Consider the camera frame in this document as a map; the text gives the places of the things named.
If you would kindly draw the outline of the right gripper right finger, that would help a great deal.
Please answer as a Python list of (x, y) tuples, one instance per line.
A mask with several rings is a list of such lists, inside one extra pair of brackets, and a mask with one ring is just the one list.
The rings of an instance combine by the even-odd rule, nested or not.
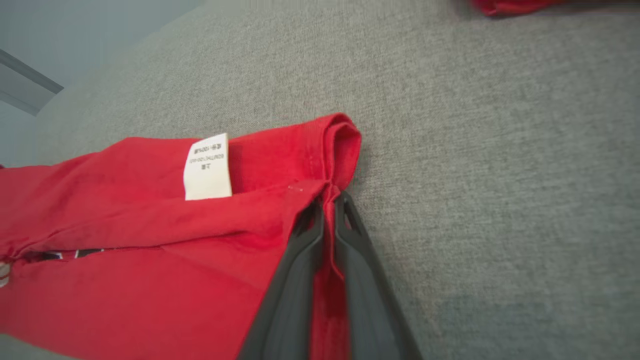
[(347, 191), (334, 200), (334, 261), (345, 280), (352, 360), (422, 360), (409, 324)]

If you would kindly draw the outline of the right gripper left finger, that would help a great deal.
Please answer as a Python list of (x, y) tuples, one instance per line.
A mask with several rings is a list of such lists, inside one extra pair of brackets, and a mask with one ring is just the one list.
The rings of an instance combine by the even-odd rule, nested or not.
[(308, 360), (314, 276), (322, 264), (325, 215), (314, 200), (295, 219), (238, 360)]

